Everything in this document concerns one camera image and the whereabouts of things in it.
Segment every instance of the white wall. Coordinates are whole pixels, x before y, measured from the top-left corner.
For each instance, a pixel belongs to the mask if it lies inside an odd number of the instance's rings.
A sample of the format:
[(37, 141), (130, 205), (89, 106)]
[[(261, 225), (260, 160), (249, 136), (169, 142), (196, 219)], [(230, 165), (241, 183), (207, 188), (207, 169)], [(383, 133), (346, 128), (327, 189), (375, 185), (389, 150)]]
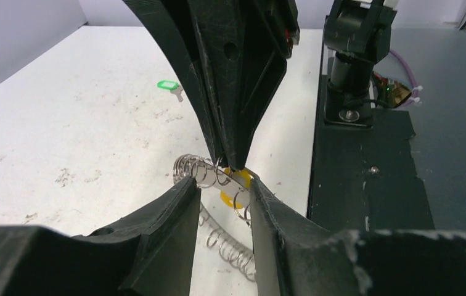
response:
[(78, 0), (0, 0), (0, 83), (84, 23)]
[[(298, 6), (298, 21), (302, 28), (324, 26), (324, 17), (331, 10), (332, 0), (295, 1)], [(79, 0), (79, 2), (90, 25), (141, 25), (122, 0)], [(466, 0), (400, 0), (394, 25), (398, 27), (456, 22), (466, 9), (465, 4)]]

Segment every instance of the wire coil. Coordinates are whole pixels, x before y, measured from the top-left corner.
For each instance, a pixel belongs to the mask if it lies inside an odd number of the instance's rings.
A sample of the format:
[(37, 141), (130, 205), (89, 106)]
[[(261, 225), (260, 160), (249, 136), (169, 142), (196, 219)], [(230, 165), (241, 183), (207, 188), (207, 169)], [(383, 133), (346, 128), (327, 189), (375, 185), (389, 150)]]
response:
[[(200, 157), (198, 155), (184, 154), (175, 160), (173, 165), (173, 183), (179, 182), (186, 176), (192, 176), (196, 179), (197, 184), (200, 188), (209, 188), (213, 186), (225, 186), (231, 182), (235, 182), (232, 175), (225, 173), (223, 170), (218, 168), (217, 164), (214, 164), (210, 159)], [(211, 184), (204, 184), (208, 176), (208, 172), (213, 171), (215, 174), (214, 180)], [(250, 227), (251, 219), (248, 218), (249, 204), (244, 207), (243, 214), (239, 212), (237, 206), (237, 197), (240, 193), (246, 192), (248, 189), (239, 185), (239, 190), (235, 193), (233, 198), (233, 209), (235, 214)], [(255, 282), (255, 258), (253, 251), (239, 242), (237, 239), (232, 237), (209, 213), (202, 202), (200, 203), (200, 218), (198, 221), (199, 226), (203, 226), (208, 223), (213, 229), (206, 240), (206, 246), (210, 249), (218, 245), (218, 252), (220, 257), (228, 262), (233, 268), (238, 269), (245, 277), (251, 282)]]

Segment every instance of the screw hole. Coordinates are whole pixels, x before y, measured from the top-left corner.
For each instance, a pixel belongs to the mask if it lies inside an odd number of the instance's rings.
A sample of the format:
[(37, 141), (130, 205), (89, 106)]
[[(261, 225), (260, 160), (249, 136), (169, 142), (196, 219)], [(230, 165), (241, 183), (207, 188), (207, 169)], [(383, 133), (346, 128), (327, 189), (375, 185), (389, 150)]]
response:
[(224, 55), (228, 60), (236, 60), (239, 57), (239, 49), (231, 42), (224, 44)]
[(115, 229), (113, 229), (111, 227), (104, 227), (104, 228), (100, 228), (100, 229), (95, 230), (89, 236), (105, 236), (106, 234), (110, 234), (110, 233), (112, 233), (114, 231), (115, 231)]

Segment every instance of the yellow tag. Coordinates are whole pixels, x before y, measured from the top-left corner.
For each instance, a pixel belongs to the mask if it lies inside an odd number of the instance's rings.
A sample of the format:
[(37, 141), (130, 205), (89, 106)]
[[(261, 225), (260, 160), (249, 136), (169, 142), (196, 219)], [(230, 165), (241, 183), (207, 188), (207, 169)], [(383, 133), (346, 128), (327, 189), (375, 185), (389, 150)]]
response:
[[(229, 168), (226, 168), (224, 170), (224, 172), (226, 174), (229, 174), (230, 172), (230, 169)], [(241, 185), (243, 185), (244, 187), (246, 187), (247, 189), (250, 188), (251, 186), (251, 175), (249, 175), (248, 171), (247, 170), (242, 170), (242, 171), (235, 171), (233, 172), (233, 175), (232, 175), (232, 178), (239, 182)], [(226, 193), (224, 193), (223, 191), (220, 192), (220, 198), (222, 199), (222, 201), (228, 206), (228, 207), (233, 207), (233, 197), (227, 195)], [(244, 206), (239, 204), (237, 202), (237, 208), (238, 209), (241, 209), (243, 208)]]

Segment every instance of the gray floor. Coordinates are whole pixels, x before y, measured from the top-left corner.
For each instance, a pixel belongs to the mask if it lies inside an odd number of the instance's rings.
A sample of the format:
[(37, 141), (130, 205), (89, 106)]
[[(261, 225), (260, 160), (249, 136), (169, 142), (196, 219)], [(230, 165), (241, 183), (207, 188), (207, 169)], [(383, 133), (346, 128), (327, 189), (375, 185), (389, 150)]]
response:
[[(437, 229), (466, 230), (466, 33), (448, 29), (397, 29), (391, 48), (411, 66), (422, 105), (409, 106), (416, 137), (412, 156)], [(404, 78), (387, 57), (375, 68)]]

